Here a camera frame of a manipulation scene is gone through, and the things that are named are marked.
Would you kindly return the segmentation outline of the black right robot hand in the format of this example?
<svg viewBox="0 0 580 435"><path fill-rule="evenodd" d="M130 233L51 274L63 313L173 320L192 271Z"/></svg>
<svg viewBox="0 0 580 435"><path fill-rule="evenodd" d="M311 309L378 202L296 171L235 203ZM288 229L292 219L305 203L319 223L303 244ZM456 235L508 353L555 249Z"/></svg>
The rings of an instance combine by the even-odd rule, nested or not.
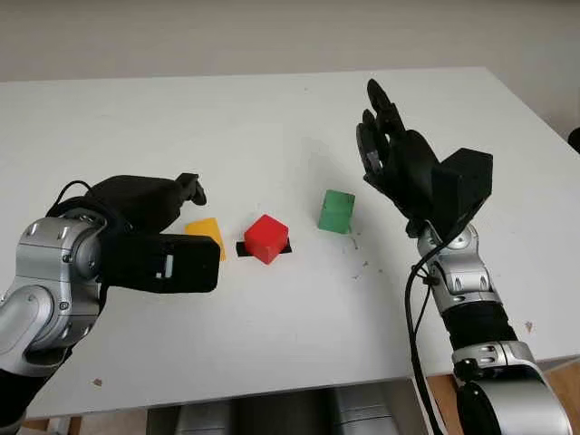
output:
<svg viewBox="0 0 580 435"><path fill-rule="evenodd" d="M356 127L363 179L408 219L406 233L419 237L430 220L431 169L439 162L425 138L405 127L396 105L374 79L367 83L372 106Z"/></svg>

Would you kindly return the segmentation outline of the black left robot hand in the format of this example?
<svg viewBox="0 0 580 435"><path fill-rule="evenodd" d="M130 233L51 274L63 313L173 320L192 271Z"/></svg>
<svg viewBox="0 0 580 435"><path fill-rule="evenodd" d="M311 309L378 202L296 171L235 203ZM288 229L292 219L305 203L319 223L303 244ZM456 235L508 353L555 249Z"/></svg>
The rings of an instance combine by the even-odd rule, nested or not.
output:
<svg viewBox="0 0 580 435"><path fill-rule="evenodd" d="M172 225L186 201L197 206L207 204L198 174L194 173L181 173L176 179L119 175L94 185L92 193L134 229L148 233L160 233Z"/></svg>

